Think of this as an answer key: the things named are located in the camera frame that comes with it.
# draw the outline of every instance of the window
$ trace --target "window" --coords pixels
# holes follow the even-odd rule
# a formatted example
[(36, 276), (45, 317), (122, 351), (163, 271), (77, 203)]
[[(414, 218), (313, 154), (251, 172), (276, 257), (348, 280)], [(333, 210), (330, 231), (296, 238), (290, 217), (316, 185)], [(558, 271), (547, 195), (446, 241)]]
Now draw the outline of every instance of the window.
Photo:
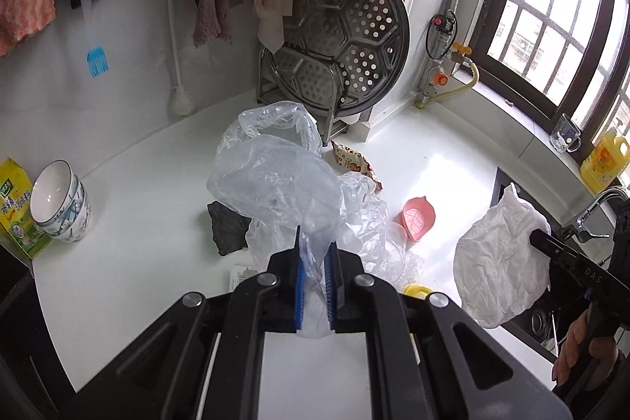
[(563, 113), (580, 127), (578, 159), (630, 131), (628, 0), (485, 0), (471, 46), (481, 80), (547, 132)]

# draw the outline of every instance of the metal screw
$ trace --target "metal screw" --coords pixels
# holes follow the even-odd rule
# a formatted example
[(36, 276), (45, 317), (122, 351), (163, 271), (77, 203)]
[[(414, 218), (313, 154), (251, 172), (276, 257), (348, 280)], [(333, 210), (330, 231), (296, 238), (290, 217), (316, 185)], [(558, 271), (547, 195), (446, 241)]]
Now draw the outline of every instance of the metal screw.
[(371, 287), (374, 285), (374, 277), (369, 274), (357, 274), (355, 276), (355, 283), (359, 287)]
[(188, 292), (184, 297), (182, 297), (182, 303), (184, 303), (185, 307), (194, 308), (201, 304), (202, 298), (201, 294), (198, 292)]
[(448, 305), (448, 297), (441, 292), (435, 292), (429, 296), (429, 302), (436, 308), (443, 308)]
[(271, 287), (272, 285), (278, 283), (278, 276), (273, 274), (273, 272), (263, 272), (258, 275), (258, 282), (264, 287)]

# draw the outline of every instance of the green logo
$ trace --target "green logo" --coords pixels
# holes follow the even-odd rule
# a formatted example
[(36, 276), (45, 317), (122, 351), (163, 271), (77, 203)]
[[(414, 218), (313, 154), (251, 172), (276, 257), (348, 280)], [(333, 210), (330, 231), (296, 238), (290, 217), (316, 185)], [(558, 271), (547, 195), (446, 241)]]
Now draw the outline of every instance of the green logo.
[(6, 182), (2, 184), (0, 187), (0, 194), (2, 194), (5, 198), (9, 196), (9, 193), (13, 190), (13, 184), (9, 179), (6, 179)]

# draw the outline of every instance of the faucet handle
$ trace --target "faucet handle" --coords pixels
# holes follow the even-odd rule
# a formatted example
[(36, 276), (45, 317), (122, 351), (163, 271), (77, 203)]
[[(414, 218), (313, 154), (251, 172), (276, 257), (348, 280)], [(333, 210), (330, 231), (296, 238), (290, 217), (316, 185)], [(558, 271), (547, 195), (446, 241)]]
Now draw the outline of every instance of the faucet handle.
[(594, 233), (590, 233), (590, 231), (588, 231), (586, 228), (582, 228), (580, 231), (578, 231), (578, 233), (576, 233), (576, 237), (578, 238), (578, 241), (580, 243), (584, 244), (591, 239), (609, 239), (610, 235), (608, 235), (607, 233), (596, 235)]

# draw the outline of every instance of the hand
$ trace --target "hand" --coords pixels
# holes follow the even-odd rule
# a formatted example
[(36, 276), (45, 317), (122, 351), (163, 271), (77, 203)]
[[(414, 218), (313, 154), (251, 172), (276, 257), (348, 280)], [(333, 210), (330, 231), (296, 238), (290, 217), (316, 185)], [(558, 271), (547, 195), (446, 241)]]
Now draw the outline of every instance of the hand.
[[(587, 312), (588, 310), (582, 313), (582, 315), (569, 326), (569, 332), (566, 336), (566, 342), (562, 345), (560, 357), (553, 365), (551, 380), (557, 381), (558, 385), (563, 385), (568, 381), (571, 368), (577, 363), (580, 357), (580, 343), (587, 335)], [(600, 364), (595, 369), (593, 376), (584, 388), (587, 392), (595, 390), (606, 381), (619, 355), (617, 343), (612, 336), (593, 338), (588, 347), (588, 352), (594, 359), (598, 359)]]

